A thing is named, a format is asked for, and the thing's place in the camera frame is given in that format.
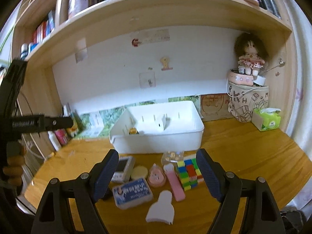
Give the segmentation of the person's left hand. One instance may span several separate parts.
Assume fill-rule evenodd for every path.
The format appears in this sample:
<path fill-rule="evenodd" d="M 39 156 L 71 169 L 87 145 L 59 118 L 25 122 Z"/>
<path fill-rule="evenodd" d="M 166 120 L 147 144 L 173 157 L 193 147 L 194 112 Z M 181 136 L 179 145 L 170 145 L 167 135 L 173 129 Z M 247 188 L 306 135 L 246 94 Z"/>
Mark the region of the person's left hand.
<path fill-rule="evenodd" d="M 23 168 L 25 164 L 25 148 L 20 143 L 16 144 L 19 154 L 7 158 L 7 166 L 3 167 L 3 173 L 8 177 L 8 183 L 20 187 L 22 185 Z"/>

